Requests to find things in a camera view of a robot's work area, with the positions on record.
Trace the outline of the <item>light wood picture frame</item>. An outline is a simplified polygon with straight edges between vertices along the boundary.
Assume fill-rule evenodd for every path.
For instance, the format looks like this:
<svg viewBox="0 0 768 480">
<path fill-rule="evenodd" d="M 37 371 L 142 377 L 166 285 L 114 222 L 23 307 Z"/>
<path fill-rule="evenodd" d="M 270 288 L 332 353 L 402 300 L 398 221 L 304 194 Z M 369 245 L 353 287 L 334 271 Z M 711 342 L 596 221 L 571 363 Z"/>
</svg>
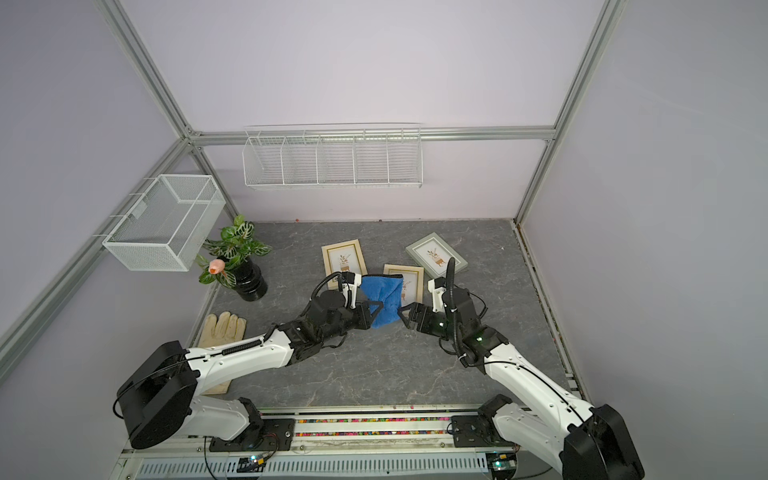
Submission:
<svg viewBox="0 0 768 480">
<path fill-rule="evenodd" d="M 401 275 L 403 277 L 401 291 L 402 306 L 407 306 L 414 302 L 423 302 L 425 272 L 422 267 L 385 264 L 383 273 L 385 275 Z"/>
</svg>

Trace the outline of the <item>blue microfibre cloth black trim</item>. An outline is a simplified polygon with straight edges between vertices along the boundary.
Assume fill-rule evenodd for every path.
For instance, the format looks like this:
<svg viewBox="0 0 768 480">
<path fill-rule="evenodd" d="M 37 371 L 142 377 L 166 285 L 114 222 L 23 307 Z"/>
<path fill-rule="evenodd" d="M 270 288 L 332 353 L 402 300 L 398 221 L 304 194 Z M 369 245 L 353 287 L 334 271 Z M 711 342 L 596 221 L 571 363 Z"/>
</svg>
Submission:
<svg viewBox="0 0 768 480">
<path fill-rule="evenodd" d="M 384 307 L 373 324 L 378 329 L 399 320 L 403 277 L 401 275 L 364 275 L 361 289 L 367 300 L 381 301 Z"/>
</svg>

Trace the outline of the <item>green-grey picture frame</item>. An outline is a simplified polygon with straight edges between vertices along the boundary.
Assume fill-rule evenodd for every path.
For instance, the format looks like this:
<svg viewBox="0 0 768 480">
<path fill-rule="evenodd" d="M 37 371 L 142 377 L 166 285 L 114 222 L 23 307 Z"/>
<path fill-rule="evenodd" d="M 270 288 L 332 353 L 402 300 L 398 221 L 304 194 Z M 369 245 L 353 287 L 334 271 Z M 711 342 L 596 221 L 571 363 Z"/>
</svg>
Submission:
<svg viewBox="0 0 768 480">
<path fill-rule="evenodd" d="M 430 233 L 408 245 L 406 253 L 425 270 L 430 279 L 444 276 L 451 258 L 455 260 L 456 272 L 466 270 L 469 266 L 469 262 L 437 233 Z"/>
</svg>

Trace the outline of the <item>beige picture frame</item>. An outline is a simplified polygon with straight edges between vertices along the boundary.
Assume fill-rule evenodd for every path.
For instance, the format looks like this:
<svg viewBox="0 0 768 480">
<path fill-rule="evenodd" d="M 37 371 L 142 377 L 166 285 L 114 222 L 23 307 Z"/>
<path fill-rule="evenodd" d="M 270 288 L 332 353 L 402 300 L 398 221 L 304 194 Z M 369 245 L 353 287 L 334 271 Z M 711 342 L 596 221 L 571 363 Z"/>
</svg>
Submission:
<svg viewBox="0 0 768 480">
<path fill-rule="evenodd" d="M 368 274 L 358 239 L 322 246 L 321 252 L 327 275 L 334 272 Z"/>
</svg>

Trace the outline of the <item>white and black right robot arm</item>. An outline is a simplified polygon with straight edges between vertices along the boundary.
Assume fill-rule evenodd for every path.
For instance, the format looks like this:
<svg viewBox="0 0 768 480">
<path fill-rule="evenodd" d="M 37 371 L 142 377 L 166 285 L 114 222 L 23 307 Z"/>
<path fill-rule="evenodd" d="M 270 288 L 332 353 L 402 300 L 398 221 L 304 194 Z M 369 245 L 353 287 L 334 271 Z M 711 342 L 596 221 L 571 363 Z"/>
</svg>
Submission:
<svg viewBox="0 0 768 480">
<path fill-rule="evenodd" d="M 594 406 L 547 377 L 482 321 L 468 290 L 439 287 L 433 301 L 432 306 L 405 306 L 399 316 L 407 328 L 450 342 L 463 366 L 478 369 L 512 393 L 510 400 L 490 402 L 486 415 L 502 439 L 530 451 L 564 479 L 644 478 L 616 409 Z"/>
</svg>

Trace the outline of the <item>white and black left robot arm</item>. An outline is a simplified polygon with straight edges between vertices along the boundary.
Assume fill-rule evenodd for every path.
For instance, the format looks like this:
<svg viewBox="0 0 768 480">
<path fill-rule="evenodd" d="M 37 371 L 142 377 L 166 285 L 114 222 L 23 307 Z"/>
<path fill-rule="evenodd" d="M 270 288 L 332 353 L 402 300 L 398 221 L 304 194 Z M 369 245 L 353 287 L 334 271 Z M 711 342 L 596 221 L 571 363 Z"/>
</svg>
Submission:
<svg viewBox="0 0 768 480">
<path fill-rule="evenodd" d="M 190 349 L 177 341 L 162 344 L 116 394 L 131 447 L 148 449 L 174 436 L 209 437 L 220 451 L 263 445 L 265 422 L 254 403 L 212 398 L 208 390 L 306 360 L 333 338 L 369 329 L 382 309 L 380 301 L 354 303 L 347 293 L 325 291 L 313 295 L 298 318 L 252 339 Z"/>
</svg>

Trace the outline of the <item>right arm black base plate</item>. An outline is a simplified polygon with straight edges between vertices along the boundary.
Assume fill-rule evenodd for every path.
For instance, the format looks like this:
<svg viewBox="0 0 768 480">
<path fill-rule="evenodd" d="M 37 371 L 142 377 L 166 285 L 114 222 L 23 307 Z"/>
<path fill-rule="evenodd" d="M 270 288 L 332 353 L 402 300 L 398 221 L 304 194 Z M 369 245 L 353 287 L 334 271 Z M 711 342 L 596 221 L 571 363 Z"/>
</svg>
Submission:
<svg viewBox="0 0 768 480">
<path fill-rule="evenodd" d="M 481 415 L 452 416 L 446 432 L 457 448 L 516 447 L 514 442 L 500 436 L 491 420 Z"/>
</svg>

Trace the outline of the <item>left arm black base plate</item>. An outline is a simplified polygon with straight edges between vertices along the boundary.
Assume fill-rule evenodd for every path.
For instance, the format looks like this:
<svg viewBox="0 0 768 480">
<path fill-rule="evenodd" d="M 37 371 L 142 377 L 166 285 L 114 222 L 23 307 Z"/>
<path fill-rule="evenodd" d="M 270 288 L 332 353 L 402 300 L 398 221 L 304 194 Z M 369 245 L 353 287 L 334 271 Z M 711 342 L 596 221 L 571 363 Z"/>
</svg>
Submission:
<svg viewBox="0 0 768 480">
<path fill-rule="evenodd" d="M 233 440 L 213 438 L 209 443 L 211 452 L 279 452 L 291 449 L 296 421 L 285 418 L 262 419 L 250 425 Z"/>
</svg>

